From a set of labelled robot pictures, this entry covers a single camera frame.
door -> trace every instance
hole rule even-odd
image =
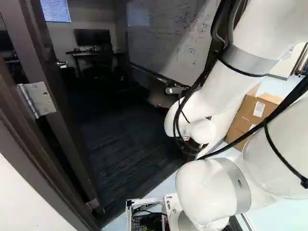
[[[0,13],[29,83],[45,82],[56,112],[46,115],[71,168],[89,201],[100,201],[87,149],[70,116],[67,96],[39,0],[2,0]]]

door hinge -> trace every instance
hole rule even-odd
[[[101,207],[100,203],[98,202],[97,198],[94,198],[93,200],[86,202],[86,206],[88,210],[91,212],[92,210],[95,210],[96,213],[102,215],[105,214],[105,209]]]
[[[38,119],[42,115],[56,112],[44,82],[21,83],[17,84],[16,89],[33,118]]]

carpet floor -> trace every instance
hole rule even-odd
[[[125,210],[125,201],[142,198],[184,159],[164,131],[165,113],[136,90],[81,94],[71,98],[89,150],[90,163],[106,211],[102,225]]]

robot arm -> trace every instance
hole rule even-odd
[[[262,80],[245,73],[256,76],[268,73],[296,43],[308,41],[308,28],[300,26],[300,22],[308,19],[307,6],[305,0],[252,0],[248,4],[234,31],[233,47],[221,59],[224,63],[217,61],[203,87],[182,110],[190,122],[180,115],[183,136],[201,144],[211,142],[213,135],[199,132],[209,128],[215,132],[215,125],[205,118],[227,111]],[[165,119],[165,131],[171,137],[178,106],[176,102]]]
[[[217,61],[203,87],[182,110],[190,121],[189,124],[180,115],[179,127],[184,136],[201,144],[211,142],[215,125],[205,118],[227,111],[291,47],[308,41],[308,27],[300,26],[308,21],[306,9],[306,0],[252,0],[248,4],[234,31],[233,46]],[[173,136],[177,109],[175,103],[166,116],[168,136]],[[268,125],[277,149],[305,177],[307,113],[308,99],[300,100]],[[237,161],[218,158],[185,164],[177,174],[176,187],[186,216],[203,231],[222,230],[230,216],[271,204],[275,197],[308,195],[300,179],[274,153],[263,128],[247,142]]]

electronics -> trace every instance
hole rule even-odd
[[[6,30],[0,30],[0,51],[12,51],[14,46],[11,42],[9,33]]]
[[[111,43],[109,30],[100,29],[74,29],[78,46],[94,46]]]

